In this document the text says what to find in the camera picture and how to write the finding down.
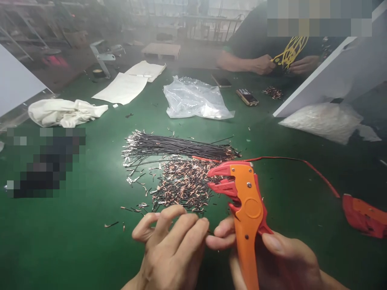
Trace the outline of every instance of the smartphone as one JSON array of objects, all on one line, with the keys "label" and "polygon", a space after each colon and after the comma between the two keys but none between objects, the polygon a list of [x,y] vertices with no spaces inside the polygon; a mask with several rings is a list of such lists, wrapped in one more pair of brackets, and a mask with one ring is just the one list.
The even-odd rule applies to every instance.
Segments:
[{"label": "smartphone", "polygon": [[224,76],[219,74],[212,74],[211,76],[221,89],[231,87],[231,82]]},{"label": "smartphone", "polygon": [[238,89],[237,90],[237,95],[242,99],[242,101],[252,107],[252,106],[256,106],[259,104],[259,101],[254,98],[254,96],[246,89]]}]

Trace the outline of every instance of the yellow wire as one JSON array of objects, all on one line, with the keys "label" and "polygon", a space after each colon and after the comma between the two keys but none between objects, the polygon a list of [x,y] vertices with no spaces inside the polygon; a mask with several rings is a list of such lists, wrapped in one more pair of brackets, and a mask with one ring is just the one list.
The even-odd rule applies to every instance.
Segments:
[{"label": "yellow wire", "polygon": [[308,40],[309,40],[308,36],[292,37],[288,45],[286,46],[285,50],[283,51],[283,53],[277,55],[271,61],[275,62],[278,59],[278,61],[276,61],[278,65],[282,65],[283,69],[289,68],[290,65],[295,61],[297,56],[300,54],[300,52],[304,49]]}]

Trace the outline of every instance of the tape roll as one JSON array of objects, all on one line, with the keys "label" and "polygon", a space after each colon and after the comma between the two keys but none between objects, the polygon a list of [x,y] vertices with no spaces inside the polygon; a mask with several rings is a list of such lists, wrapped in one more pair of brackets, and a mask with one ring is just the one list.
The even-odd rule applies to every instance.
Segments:
[{"label": "tape roll", "polygon": [[93,71],[93,75],[96,79],[100,79],[100,78],[103,78],[103,77],[106,77],[105,73],[103,70],[100,70],[100,69],[96,69]]}]

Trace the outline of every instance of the black shirt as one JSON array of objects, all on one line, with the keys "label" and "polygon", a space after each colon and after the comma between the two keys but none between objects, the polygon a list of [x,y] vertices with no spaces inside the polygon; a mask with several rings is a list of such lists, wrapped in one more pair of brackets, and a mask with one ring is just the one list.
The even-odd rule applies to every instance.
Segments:
[{"label": "black shirt", "polygon": [[[321,56],[323,39],[324,37],[309,37],[295,61],[305,56]],[[243,59],[255,59],[265,54],[274,58],[284,52],[290,40],[291,37],[267,36],[267,2],[264,2],[249,13],[223,49]],[[277,66],[275,71],[281,73],[282,67]]]}]

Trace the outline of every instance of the white panel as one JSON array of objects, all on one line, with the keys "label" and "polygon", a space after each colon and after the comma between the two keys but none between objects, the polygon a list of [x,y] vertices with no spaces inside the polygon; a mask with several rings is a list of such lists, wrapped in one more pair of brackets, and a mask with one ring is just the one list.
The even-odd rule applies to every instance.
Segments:
[{"label": "white panel", "polygon": [[45,89],[39,79],[0,45],[0,116]]},{"label": "white panel", "polygon": [[327,98],[349,101],[387,80],[386,9],[387,0],[372,13],[372,37],[348,37],[273,116],[287,117]]}]

